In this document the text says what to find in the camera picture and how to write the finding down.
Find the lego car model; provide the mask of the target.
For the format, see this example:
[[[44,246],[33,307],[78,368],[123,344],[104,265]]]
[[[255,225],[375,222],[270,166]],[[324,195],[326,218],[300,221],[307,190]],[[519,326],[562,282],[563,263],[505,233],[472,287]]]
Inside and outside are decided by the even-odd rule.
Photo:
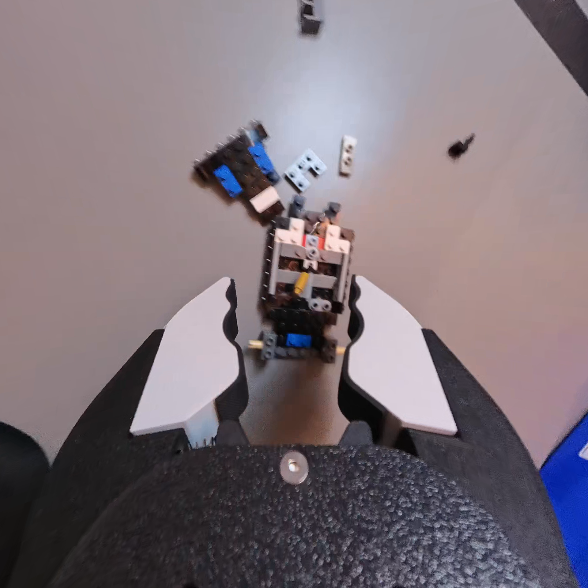
[[[250,340],[261,362],[317,357],[326,364],[345,347],[332,329],[346,309],[356,233],[341,225],[341,204],[319,211],[294,195],[269,224],[260,310],[267,329]]]

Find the blue plastic bin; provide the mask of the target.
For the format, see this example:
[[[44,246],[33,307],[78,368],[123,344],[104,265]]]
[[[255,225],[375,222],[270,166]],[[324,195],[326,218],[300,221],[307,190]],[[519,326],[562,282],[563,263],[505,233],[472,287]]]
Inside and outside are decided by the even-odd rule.
[[[587,414],[540,468],[571,568],[587,587]]]

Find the small grey lego plate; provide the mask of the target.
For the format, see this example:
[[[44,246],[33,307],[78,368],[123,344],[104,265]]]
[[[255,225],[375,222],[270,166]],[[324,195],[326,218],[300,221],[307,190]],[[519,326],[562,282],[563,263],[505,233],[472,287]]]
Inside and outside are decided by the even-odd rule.
[[[339,157],[339,175],[350,177],[353,173],[357,148],[357,138],[344,135],[341,141],[341,152]]]

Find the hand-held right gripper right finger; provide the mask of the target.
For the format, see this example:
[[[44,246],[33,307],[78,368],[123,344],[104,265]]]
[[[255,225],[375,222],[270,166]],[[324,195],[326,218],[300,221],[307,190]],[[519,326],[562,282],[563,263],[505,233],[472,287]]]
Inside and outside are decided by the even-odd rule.
[[[396,438],[407,429],[456,436],[421,324],[364,276],[352,278],[349,309],[350,342],[339,381],[343,416],[366,423],[373,438]]]

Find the black rough rounded object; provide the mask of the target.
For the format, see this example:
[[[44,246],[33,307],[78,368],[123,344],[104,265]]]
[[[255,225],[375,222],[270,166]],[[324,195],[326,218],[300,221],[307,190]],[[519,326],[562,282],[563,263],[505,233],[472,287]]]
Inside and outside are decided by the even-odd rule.
[[[48,468],[46,454],[32,437],[1,422],[1,587],[8,584]]]

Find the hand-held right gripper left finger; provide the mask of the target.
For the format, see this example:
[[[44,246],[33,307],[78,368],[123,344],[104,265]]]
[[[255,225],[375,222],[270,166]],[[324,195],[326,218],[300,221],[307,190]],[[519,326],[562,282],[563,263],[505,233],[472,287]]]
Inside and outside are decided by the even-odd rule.
[[[168,322],[132,435],[181,429],[188,438],[214,438],[221,422],[239,420],[249,393],[236,308],[235,281],[223,277]]]

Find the small dark grey lego piece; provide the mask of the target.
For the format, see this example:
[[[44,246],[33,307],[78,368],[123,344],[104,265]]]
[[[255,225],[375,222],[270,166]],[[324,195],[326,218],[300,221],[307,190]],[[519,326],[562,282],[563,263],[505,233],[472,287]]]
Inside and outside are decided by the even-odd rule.
[[[324,1],[298,1],[302,35],[318,36],[324,22]]]

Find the black blue lego subassembly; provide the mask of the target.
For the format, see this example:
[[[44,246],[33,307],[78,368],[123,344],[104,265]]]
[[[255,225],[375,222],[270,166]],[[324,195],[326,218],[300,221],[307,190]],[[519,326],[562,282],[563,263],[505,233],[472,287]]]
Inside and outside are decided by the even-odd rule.
[[[267,224],[284,212],[276,186],[281,177],[265,147],[268,132],[253,120],[202,158],[192,173],[204,185],[215,185],[228,198],[241,199]]]

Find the small black lego piece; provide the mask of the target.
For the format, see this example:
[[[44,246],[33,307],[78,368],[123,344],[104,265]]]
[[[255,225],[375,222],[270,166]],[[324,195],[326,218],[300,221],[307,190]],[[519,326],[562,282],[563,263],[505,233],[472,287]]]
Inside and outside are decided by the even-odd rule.
[[[468,151],[475,138],[476,134],[471,133],[466,138],[452,143],[447,149],[447,156],[452,160],[458,160]]]

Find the light grey lego bracket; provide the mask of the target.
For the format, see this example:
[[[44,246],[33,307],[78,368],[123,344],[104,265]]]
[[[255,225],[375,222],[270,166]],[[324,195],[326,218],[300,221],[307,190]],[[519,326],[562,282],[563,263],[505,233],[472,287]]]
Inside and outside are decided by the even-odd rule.
[[[327,165],[311,148],[305,151],[286,168],[283,173],[284,180],[302,195],[311,185],[310,177],[318,178],[327,171]]]

